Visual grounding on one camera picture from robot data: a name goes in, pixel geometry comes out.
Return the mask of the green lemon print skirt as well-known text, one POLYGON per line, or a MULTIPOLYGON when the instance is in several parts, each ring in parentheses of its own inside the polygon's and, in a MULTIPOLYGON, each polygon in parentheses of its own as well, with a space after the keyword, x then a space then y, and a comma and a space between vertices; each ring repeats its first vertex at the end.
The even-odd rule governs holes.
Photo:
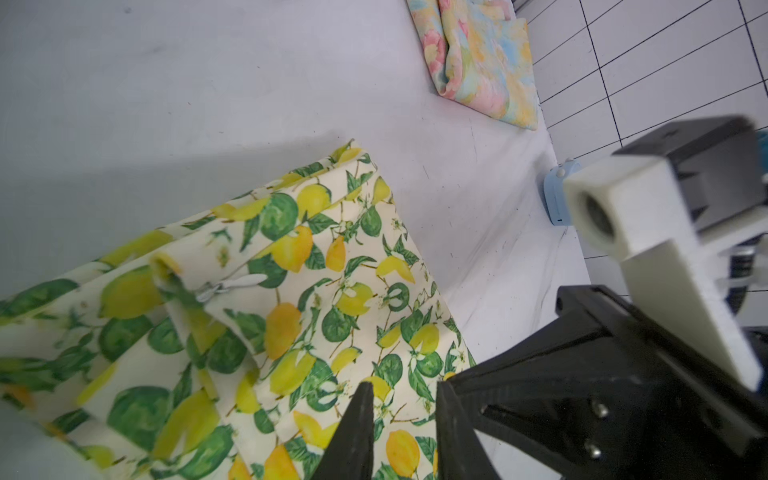
POLYGON ((354 141, 1 304, 1 398, 109 479, 308 479, 358 385, 372 475, 438 475, 475 363, 354 141))

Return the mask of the pastel floral skirt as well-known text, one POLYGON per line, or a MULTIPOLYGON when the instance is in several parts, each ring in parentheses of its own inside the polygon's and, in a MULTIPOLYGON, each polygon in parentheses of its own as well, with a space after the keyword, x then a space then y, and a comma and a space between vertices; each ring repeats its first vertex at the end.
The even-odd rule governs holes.
POLYGON ((511 1, 411 0, 407 7, 438 95, 511 125, 537 128, 528 24, 511 1))

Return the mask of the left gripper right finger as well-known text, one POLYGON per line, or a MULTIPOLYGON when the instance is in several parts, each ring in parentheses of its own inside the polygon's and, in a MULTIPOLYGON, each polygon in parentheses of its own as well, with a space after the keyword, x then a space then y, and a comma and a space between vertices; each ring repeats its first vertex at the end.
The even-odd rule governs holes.
POLYGON ((500 479, 448 382, 437 386, 436 441, 440 480, 500 479))

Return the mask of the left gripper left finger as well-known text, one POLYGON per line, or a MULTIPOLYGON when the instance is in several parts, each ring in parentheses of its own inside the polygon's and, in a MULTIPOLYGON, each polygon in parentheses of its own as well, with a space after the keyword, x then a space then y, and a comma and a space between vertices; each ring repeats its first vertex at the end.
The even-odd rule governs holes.
POLYGON ((312 480, 371 480, 374 466, 374 392, 361 382, 312 480))

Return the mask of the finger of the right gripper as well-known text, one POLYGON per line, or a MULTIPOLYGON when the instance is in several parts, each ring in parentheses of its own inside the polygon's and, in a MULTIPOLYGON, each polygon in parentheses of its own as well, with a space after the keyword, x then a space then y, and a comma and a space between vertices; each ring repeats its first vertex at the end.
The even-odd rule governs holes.
POLYGON ((603 286, 451 384, 475 433, 566 479, 763 479, 767 386, 749 390, 603 286))

